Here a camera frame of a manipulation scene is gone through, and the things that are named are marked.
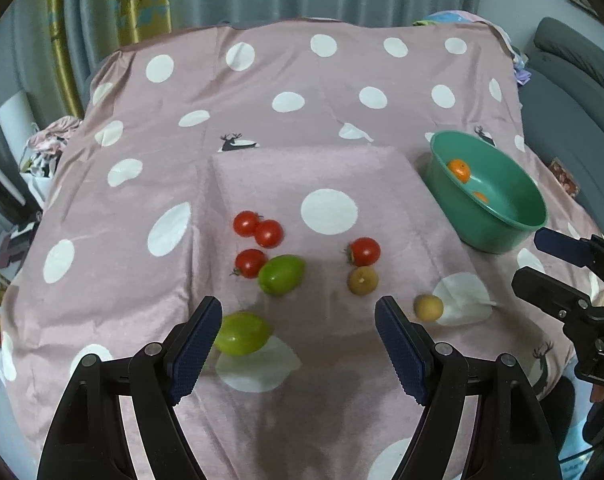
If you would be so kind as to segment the person's right hand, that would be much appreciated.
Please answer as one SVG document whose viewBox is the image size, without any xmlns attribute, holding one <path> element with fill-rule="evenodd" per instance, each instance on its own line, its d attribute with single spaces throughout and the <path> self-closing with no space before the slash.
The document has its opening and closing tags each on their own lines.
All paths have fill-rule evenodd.
<svg viewBox="0 0 604 480">
<path fill-rule="evenodd" d="M 590 393 L 590 402 L 593 404 L 604 401 L 604 385 L 593 385 Z"/>
</svg>

